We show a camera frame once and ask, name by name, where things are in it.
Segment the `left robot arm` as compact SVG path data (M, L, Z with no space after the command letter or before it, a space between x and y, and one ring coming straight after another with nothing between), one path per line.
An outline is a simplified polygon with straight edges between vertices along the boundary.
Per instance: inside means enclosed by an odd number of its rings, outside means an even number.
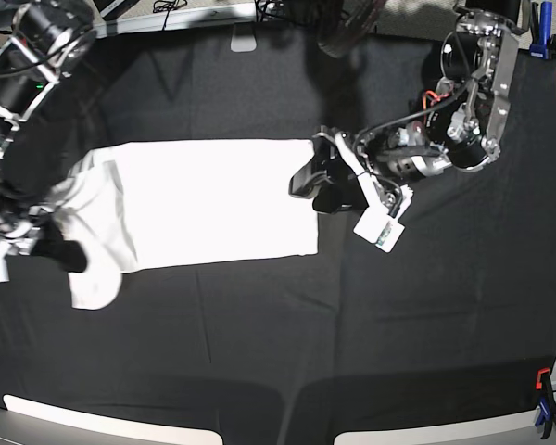
M322 127L313 156L289 183L291 197L319 213L381 206L397 218L411 184L449 168L477 172L500 155L519 50L529 30L528 1L458 1L457 19L440 48L441 77L409 116L356 134Z

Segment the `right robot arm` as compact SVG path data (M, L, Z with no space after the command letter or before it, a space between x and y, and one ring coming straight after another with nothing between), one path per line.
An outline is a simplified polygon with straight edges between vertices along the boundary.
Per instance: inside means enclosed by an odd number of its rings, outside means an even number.
M39 256L68 273L82 273L87 258L77 241L63 237L55 207L7 180L7 149L95 41L93 10L83 1L18 1L12 32L0 48L0 283L9 256Z

